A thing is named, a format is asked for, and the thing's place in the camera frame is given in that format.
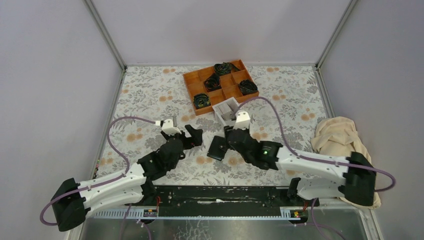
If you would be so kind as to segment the black leather card holder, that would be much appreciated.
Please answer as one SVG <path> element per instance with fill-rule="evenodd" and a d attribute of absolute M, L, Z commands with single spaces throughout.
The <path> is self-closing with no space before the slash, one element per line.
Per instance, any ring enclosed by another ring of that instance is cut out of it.
<path fill-rule="evenodd" d="M 228 151 L 228 141 L 224 136 L 215 135 L 207 151 L 207 157 L 222 161 Z"/>

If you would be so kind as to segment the white plastic card box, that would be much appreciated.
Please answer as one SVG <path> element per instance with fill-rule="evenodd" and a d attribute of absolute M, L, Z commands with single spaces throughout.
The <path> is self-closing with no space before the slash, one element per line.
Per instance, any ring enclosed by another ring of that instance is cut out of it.
<path fill-rule="evenodd" d="M 239 107 L 238 101 L 230 97 L 212 106 L 215 119 L 223 126 L 234 126 L 236 122 L 235 113 Z"/>

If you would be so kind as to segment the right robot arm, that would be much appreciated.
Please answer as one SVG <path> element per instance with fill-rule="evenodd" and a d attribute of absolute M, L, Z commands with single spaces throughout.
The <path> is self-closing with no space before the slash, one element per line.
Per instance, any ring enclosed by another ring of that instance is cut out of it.
<path fill-rule="evenodd" d="M 273 141 L 257 141 L 248 129 L 224 127 L 227 148 L 238 152 L 243 160 L 262 170 L 308 173 L 314 178 L 293 177 L 287 201 L 293 206 L 315 198 L 344 198 L 365 207 L 374 204 L 376 173 L 358 152 L 350 156 L 328 156 L 295 150 Z"/>

